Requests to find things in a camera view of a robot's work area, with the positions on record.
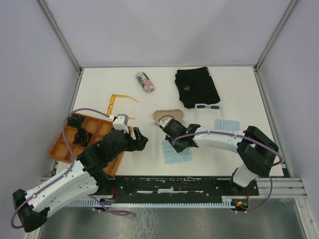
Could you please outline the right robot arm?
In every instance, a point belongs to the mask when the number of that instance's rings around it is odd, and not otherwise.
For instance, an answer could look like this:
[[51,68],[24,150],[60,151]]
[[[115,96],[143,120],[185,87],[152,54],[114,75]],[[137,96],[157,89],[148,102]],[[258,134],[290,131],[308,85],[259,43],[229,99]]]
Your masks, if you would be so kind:
[[211,147],[238,154],[243,164],[234,171],[228,183],[235,195],[244,192],[256,178],[268,177],[272,167],[283,161],[278,146],[255,126],[244,131],[223,131],[199,124],[185,127],[175,119],[166,119],[159,122],[159,127],[177,153],[192,147]]

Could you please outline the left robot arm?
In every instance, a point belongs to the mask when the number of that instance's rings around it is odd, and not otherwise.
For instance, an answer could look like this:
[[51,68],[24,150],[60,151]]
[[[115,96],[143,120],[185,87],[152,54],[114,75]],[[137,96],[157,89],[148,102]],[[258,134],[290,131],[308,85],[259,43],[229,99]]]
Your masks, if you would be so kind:
[[148,138],[138,127],[135,137],[123,130],[111,129],[102,140],[80,153],[62,172],[39,186],[16,190],[13,197],[14,216],[25,232],[41,227],[49,217],[69,203],[95,193],[106,194],[110,190],[110,178],[104,168],[121,153],[144,150]]

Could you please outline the map print glasses case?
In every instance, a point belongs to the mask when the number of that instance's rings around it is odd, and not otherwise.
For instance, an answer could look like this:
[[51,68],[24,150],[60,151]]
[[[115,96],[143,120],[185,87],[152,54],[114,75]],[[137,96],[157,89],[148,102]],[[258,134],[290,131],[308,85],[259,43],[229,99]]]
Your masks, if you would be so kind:
[[180,123],[184,123],[184,113],[180,109],[174,109],[174,110],[157,110],[153,114],[154,117],[154,123],[159,125],[160,121],[165,121],[167,119],[175,119],[179,121]]

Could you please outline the light blue cleaning cloth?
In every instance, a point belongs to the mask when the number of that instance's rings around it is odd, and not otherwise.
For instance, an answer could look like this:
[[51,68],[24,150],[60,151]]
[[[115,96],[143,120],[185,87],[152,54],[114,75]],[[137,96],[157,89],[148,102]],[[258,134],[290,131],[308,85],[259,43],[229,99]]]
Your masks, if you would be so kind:
[[192,155],[189,148],[180,153],[177,153],[167,140],[162,141],[162,150],[164,161],[167,165],[184,163],[192,160]]

